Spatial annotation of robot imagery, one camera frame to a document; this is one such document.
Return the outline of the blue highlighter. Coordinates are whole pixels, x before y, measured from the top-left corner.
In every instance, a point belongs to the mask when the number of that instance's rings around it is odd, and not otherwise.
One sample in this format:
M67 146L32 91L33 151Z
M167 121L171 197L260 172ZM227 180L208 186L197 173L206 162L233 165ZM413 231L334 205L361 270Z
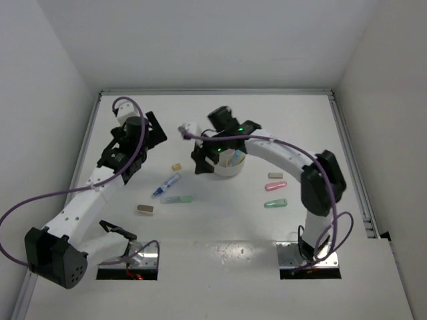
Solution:
M240 150L236 150L234 153L234 156L230 160L230 166L235 167L235 166L239 165L245 159L245 156L246 156L245 153L243 153Z

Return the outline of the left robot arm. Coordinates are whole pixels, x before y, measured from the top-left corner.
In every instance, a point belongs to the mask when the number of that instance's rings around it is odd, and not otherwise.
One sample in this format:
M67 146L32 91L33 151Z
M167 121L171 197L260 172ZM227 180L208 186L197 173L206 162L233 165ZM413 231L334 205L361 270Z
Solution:
M42 229L31 228L25 238L28 268L65 289L74 288L88 268L105 261L122 262L137 241L125 229L101 220L105 234L84 242L83 236L112 195L141 169L147 152L167 136L153 112L131 116L112 129L113 140L81 191Z

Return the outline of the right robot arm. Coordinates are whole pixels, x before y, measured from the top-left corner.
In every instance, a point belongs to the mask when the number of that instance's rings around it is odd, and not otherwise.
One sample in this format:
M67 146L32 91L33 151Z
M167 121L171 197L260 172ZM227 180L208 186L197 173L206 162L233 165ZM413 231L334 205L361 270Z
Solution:
M256 122L240 123L229 107L212 111L207 118L214 135L206 135L197 123L183 124L179 131L184 139L195 141L191 158L195 173L214 173L220 156L227 150L241 151L275 165L300 183L300 199L306 208L305 225L298 236L297 250L307 269L322 261L320 251L327 247L331 255L338 247L337 202L347 188L335 155L307 151L270 135Z

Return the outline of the yellow highlighter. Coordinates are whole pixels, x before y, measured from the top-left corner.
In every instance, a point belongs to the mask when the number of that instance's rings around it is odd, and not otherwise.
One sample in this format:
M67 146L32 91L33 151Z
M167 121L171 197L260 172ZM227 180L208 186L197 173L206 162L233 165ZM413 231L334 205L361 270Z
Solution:
M222 167L229 167L230 161L234 158L235 150L228 149L220 153L220 165Z

